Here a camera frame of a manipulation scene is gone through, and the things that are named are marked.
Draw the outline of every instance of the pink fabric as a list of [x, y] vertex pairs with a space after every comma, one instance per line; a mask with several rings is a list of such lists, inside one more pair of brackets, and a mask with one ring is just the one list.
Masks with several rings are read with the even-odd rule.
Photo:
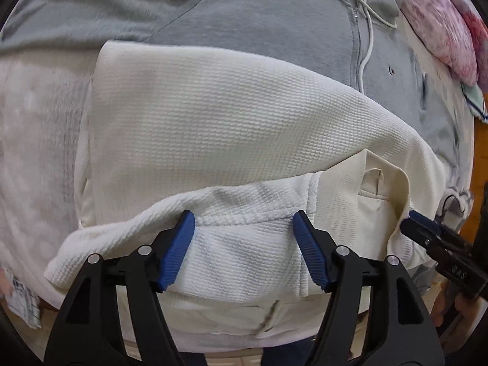
[[488, 29], [471, 0], [451, 0], [471, 32], [476, 61], [478, 62], [478, 85], [488, 93]]
[[404, 0], [402, 11], [432, 54], [466, 84], [477, 83], [472, 37], [450, 0]]

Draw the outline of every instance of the white drawstring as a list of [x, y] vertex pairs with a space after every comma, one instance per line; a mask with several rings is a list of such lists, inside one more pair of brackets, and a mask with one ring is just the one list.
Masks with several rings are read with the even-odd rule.
[[371, 8], [364, 0], [358, 0], [364, 7], [365, 9], [367, 9], [369, 12], [371, 12], [371, 14], [376, 18], [378, 19], [382, 24], [388, 26], [388, 27], [391, 27], [392, 29], [396, 29], [396, 24], [391, 24], [387, 21], [385, 21], [385, 19], [383, 19], [380, 15], [378, 15], [373, 8]]
[[361, 61], [358, 70], [359, 92], [361, 92], [364, 95], [363, 74], [364, 74], [364, 68], [369, 62], [369, 58], [371, 57], [371, 53], [373, 52], [374, 33], [373, 33], [373, 21], [371, 19], [371, 15], [369, 15], [369, 11], [365, 9], [368, 0], [361, 0], [361, 1], [363, 2], [364, 12], [366, 14], [366, 19], [368, 20], [368, 32], [369, 32], [368, 50], [366, 51], [366, 55], [364, 56], [364, 59]]
[[368, 0], [358, 0], [363, 8], [364, 8], [364, 14], [366, 15], [366, 19], [368, 21], [368, 33], [369, 33], [369, 45], [368, 45], [368, 50], [366, 51], [366, 55], [364, 56], [364, 59], [361, 61], [359, 64], [359, 70], [358, 70], [358, 88], [359, 92], [361, 92], [363, 95], [364, 93], [364, 82], [363, 82], [363, 76], [364, 76], [364, 68], [369, 62], [369, 59], [371, 58], [371, 53], [373, 52], [373, 44], [374, 44], [374, 32], [373, 32], [373, 21], [371, 19], [371, 15], [369, 13], [372, 13], [373, 16], [378, 19], [382, 24], [392, 28], [396, 29], [397, 26], [396, 24], [391, 24], [385, 19], [383, 19], [380, 15], [378, 15], [373, 8], [371, 8], [368, 5]]

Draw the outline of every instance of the finger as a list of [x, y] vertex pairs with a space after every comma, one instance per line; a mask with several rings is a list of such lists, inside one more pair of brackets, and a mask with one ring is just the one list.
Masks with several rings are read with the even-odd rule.
[[444, 322], [444, 317], [442, 314], [431, 314], [430, 317], [436, 328], [442, 326], [442, 323]]
[[441, 290], [435, 299], [434, 305], [432, 307], [431, 316], [441, 315], [446, 307], [446, 288]]
[[484, 299], [472, 300], [461, 294], [456, 296], [454, 304], [463, 318], [443, 344], [445, 353], [458, 350], [464, 345], [488, 308], [488, 303]]

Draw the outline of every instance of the floor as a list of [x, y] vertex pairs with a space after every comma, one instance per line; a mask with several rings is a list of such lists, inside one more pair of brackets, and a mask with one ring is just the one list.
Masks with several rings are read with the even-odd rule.
[[474, 206], [461, 235], [473, 242], [480, 222], [483, 188], [488, 181], [488, 125], [476, 120], [474, 127], [474, 164], [470, 190], [474, 194]]

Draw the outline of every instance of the cream fabric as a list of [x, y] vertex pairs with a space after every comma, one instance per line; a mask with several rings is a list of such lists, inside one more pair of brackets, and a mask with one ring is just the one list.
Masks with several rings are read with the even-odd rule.
[[45, 276], [67, 287], [90, 253], [125, 254], [188, 208], [195, 237], [160, 296], [179, 350], [276, 346], [316, 333], [325, 310], [292, 236], [298, 209], [360, 255], [412, 268], [428, 258], [399, 219], [434, 216], [444, 188], [414, 130], [336, 81], [241, 52], [110, 42], [81, 125], [81, 228]]

